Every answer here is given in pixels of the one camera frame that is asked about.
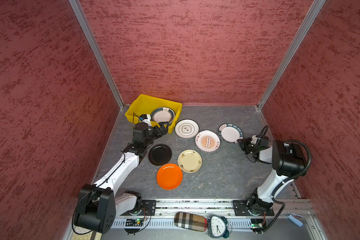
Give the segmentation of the green red ring plate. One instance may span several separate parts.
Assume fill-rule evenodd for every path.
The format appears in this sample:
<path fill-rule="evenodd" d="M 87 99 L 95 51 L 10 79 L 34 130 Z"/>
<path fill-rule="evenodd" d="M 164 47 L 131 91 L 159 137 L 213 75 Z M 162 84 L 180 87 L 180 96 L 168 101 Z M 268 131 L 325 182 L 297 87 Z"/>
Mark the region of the green red ring plate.
<path fill-rule="evenodd" d="M 169 125 L 173 122 L 176 113 L 170 108 L 157 108 L 151 113 L 151 120 L 156 123 L 168 122 Z"/>

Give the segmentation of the green rim HAO SHI plate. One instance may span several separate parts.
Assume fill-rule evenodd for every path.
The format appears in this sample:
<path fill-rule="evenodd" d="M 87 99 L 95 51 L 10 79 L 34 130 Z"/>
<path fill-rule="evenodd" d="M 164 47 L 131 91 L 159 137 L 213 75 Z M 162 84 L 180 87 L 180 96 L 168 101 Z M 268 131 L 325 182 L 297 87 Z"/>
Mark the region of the green rim HAO SHI plate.
<path fill-rule="evenodd" d="M 218 129 L 219 138 L 226 144 L 238 144 L 244 137 L 243 131 L 235 124 L 225 123 Z"/>

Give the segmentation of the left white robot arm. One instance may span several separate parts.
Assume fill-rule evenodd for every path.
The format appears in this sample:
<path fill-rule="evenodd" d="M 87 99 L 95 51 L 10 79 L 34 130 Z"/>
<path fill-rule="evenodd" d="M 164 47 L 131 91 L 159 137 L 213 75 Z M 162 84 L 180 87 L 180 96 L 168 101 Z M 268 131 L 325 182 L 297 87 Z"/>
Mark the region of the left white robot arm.
<path fill-rule="evenodd" d="M 168 131 L 168 122 L 160 122 L 154 127 L 147 121 L 135 124 L 133 140 L 122 150 L 119 161 L 94 184 L 85 184 L 81 188 L 72 217 L 72 228 L 81 227 L 89 232 L 105 234 L 115 218 L 126 212 L 141 210 L 140 193 L 128 191 L 117 197 L 117 191 L 132 170 L 142 162 L 154 140 Z"/>

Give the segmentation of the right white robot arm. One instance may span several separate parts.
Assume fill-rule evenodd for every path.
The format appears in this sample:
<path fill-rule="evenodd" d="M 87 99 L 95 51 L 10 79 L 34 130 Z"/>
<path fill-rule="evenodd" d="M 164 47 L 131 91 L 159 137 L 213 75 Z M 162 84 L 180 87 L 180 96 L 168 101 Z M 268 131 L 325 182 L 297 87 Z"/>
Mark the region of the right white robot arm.
<path fill-rule="evenodd" d="M 274 140 L 273 145 L 268 146 L 268 140 L 268 137 L 258 136 L 238 140 L 244 153 L 253 154 L 256 160 L 271 164 L 272 171 L 246 200 L 233 201 L 236 216 L 272 216 L 273 204 L 281 204 L 276 200 L 277 195 L 289 183 L 306 175 L 311 165 L 312 154 L 304 143 Z"/>

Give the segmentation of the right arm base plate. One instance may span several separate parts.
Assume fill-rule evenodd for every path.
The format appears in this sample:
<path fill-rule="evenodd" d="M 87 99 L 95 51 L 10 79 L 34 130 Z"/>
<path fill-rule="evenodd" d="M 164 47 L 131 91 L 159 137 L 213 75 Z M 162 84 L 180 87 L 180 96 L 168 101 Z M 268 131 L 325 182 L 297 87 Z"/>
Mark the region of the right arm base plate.
<path fill-rule="evenodd" d="M 249 206 L 249 199 L 247 200 L 233 200 L 233 210 L 235 216 L 253 216 L 261 217 L 265 216 L 274 216 L 273 203 L 264 202 L 262 200 L 255 200 Z"/>

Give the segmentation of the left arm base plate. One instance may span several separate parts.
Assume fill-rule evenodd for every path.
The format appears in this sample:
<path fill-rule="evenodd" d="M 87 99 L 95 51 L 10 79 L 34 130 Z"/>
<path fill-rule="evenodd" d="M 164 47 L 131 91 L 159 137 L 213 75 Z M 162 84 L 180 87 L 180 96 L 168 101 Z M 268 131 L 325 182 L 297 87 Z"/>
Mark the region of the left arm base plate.
<path fill-rule="evenodd" d="M 137 200 L 135 208 L 126 213 L 127 216 L 154 215 L 156 211 L 156 200 Z"/>

